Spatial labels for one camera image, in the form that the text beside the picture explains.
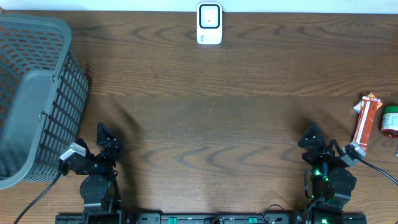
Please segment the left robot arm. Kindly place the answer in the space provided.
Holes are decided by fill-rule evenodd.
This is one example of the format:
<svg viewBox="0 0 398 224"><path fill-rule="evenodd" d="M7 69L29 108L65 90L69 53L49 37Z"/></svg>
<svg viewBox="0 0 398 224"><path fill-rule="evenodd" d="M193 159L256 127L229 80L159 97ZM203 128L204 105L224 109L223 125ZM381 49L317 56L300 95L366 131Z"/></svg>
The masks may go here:
<svg viewBox="0 0 398 224"><path fill-rule="evenodd" d="M58 169L63 175L73 171L86 176L80 185L83 223L126 223L115 170L123 144L103 123L97 124L96 143L102 148L97 155L90 152L82 138L71 143L61 153Z"/></svg>

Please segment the orange white small box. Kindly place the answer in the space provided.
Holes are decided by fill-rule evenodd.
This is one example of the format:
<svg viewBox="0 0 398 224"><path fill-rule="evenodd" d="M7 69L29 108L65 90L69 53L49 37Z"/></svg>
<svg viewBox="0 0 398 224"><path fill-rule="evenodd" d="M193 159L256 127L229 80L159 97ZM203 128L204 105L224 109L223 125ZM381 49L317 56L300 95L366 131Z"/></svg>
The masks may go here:
<svg viewBox="0 0 398 224"><path fill-rule="evenodd" d="M366 95L366 97L368 98L376 98L376 96L373 93L369 93ZM360 114L361 112L361 104L362 104L362 100L360 100L357 104L354 105L353 109L355 110L355 112L357 112L357 114Z"/></svg>

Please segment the green lid white jar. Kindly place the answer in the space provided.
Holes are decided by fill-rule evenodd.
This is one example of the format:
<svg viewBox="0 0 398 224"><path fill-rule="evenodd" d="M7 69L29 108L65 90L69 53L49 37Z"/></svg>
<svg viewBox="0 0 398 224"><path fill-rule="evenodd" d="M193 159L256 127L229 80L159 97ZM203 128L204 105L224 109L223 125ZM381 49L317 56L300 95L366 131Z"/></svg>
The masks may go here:
<svg viewBox="0 0 398 224"><path fill-rule="evenodd" d="M397 138L397 106L387 106L381 121L381 133L390 138Z"/></svg>

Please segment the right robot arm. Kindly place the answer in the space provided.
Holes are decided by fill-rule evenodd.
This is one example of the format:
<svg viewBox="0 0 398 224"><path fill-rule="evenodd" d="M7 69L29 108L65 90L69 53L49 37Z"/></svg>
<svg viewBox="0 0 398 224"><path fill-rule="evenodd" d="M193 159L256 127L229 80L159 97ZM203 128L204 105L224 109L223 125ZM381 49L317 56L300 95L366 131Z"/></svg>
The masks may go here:
<svg viewBox="0 0 398 224"><path fill-rule="evenodd" d="M304 174L304 191L311 201L296 213L294 223L343 223L343 207L351 200L356 178L347 168L354 165L337 141L327 142L312 123L298 142L307 151L302 159L311 165Z"/></svg>

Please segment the orange snack bar wrapper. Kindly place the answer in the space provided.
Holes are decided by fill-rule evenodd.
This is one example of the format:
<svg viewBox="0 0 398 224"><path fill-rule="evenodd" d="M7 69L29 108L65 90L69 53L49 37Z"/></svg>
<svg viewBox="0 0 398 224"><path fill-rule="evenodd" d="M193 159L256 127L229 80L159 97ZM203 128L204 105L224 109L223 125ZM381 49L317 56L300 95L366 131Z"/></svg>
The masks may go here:
<svg viewBox="0 0 398 224"><path fill-rule="evenodd" d="M368 141L372 130L376 111L382 106L379 98L362 97L361 112L358 114L358 122L354 132L353 140L365 151L368 150Z"/></svg>

